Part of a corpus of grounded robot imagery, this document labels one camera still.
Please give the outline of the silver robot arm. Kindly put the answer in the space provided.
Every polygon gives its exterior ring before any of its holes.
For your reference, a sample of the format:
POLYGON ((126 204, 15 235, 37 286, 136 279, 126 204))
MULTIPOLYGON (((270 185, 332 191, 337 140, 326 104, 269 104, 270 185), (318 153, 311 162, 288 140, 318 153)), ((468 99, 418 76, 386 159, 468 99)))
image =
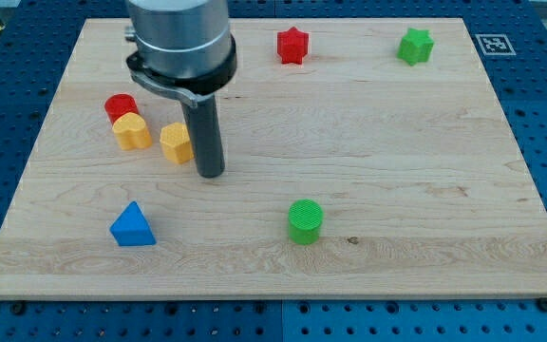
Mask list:
POLYGON ((198 109, 236 72, 236 41, 226 0, 127 0, 126 63, 144 89, 198 109))

